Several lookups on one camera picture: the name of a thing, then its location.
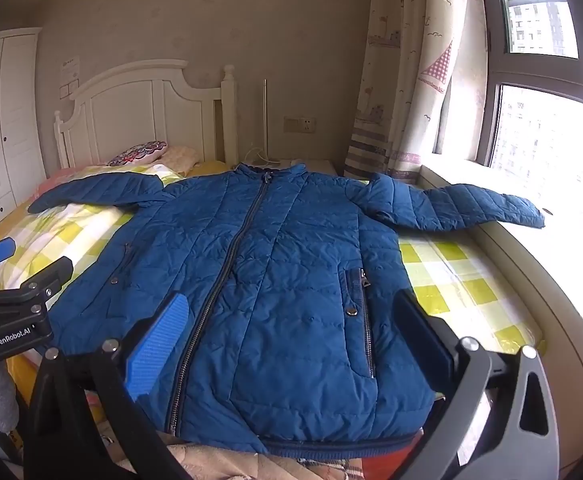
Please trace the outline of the colourful patterned pillow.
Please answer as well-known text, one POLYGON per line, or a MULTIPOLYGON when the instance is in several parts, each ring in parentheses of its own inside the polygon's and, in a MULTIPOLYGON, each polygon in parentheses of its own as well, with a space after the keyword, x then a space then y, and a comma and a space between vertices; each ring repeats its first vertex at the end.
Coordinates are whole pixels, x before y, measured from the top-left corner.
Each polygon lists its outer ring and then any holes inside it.
POLYGON ((166 149, 168 143, 164 141, 150 141, 142 144, 136 144, 124 152, 114 156, 107 162, 109 167, 148 165, 160 158, 166 149))

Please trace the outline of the white wooden headboard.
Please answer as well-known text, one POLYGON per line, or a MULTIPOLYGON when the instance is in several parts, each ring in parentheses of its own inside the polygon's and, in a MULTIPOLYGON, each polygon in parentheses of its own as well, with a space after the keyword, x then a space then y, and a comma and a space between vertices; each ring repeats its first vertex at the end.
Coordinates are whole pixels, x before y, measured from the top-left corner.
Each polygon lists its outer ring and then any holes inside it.
POLYGON ((145 60, 106 70, 72 92, 69 119, 56 112, 54 135, 61 168, 102 165, 149 141, 192 148, 204 160, 239 162, 235 67, 221 84, 194 88, 188 63, 145 60))

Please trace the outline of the dark framed window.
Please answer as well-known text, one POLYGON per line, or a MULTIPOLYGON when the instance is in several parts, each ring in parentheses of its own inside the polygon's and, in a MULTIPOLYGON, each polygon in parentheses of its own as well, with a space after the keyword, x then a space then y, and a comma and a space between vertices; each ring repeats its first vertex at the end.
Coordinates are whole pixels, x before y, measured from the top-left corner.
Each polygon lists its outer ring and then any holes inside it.
POLYGON ((490 165, 515 93, 583 105, 583 0, 467 0, 436 153, 490 165))

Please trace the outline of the white nightstand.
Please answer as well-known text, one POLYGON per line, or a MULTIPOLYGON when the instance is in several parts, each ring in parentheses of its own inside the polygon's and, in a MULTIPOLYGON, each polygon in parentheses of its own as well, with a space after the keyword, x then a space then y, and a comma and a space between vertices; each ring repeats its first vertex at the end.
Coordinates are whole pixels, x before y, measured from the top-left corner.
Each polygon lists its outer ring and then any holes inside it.
POLYGON ((320 174, 329 174, 337 176, 334 165, 326 159, 279 159, 279 160, 254 160, 249 162, 250 166, 273 169, 286 169, 296 165, 305 165, 309 171, 319 172, 320 174))

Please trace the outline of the wall power socket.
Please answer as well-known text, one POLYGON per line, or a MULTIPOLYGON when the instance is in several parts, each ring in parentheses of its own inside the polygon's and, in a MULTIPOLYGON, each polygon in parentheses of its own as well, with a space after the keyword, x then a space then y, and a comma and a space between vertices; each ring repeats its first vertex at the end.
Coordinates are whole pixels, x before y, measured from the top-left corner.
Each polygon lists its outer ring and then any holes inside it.
POLYGON ((316 120, 312 117, 289 117, 284 118, 284 131, 289 133, 314 133, 316 120))

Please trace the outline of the white wardrobe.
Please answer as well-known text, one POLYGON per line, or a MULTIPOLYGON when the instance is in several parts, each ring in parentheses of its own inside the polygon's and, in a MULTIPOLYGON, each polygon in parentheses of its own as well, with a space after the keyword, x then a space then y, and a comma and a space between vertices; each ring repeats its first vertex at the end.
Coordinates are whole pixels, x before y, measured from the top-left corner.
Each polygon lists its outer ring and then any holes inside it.
POLYGON ((40 31, 28 27, 0 32, 0 220, 46 179, 35 103, 40 31))

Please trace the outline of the pink beige pillow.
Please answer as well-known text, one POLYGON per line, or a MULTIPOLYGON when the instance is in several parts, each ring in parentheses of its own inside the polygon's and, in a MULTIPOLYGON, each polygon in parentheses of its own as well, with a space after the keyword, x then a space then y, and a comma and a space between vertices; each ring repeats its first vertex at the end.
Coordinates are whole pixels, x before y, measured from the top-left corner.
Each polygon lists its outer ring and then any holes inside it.
POLYGON ((157 159, 157 163, 186 177, 192 168, 202 161, 199 153, 188 146, 170 146, 157 159))

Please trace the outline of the yellow white checkered bedspread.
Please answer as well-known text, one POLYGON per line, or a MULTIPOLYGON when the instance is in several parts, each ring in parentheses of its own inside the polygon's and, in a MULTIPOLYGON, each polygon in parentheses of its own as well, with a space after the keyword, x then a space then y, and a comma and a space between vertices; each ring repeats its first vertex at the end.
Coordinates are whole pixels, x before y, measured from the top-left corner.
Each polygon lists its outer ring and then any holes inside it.
POLYGON ((0 289, 12 289, 60 257, 72 260, 63 300, 84 300, 92 276, 130 275, 131 289, 183 292, 198 307, 229 250, 236 257, 220 297, 254 298, 275 321, 282 307, 325 310, 346 272, 411 290, 421 307, 507 353, 542 333, 503 275, 462 226, 407 218, 384 232, 369 204, 353 203, 353 180, 276 170, 269 185, 251 168, 211 166, 179 176, 163 165, 128 171, 88 168, 44 184, 67 203, 22 206, 0 224, 16 243, 0 263, 0 289))

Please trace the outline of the patterned striped curtain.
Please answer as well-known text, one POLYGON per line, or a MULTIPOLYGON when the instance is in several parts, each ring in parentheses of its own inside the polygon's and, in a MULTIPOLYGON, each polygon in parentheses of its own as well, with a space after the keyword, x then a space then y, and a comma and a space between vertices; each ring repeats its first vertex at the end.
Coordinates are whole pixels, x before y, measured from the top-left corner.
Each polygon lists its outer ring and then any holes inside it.
POLYGON ((467 0, 371 0, 346 176, 415 181, 435 148, 466 9, 467 0))

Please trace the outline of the blue quilted puffer jacket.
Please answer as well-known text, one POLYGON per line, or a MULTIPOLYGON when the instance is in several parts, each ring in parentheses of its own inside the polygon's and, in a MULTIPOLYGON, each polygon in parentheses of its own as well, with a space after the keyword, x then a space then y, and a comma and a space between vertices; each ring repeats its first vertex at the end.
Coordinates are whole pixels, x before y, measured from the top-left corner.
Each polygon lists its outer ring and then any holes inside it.
POLYGON ((406 445, 436 390, 411 316, 401 230, 541 228, 529 200, 470 184, 420 190, 293 166, 164 184, 113 172, 52 188, 32 214, 83 204, 132 218, 50 311, 64 353, 120 339, 182 295, 187 314, 138 405, 180 440, 349 458, 406 445))

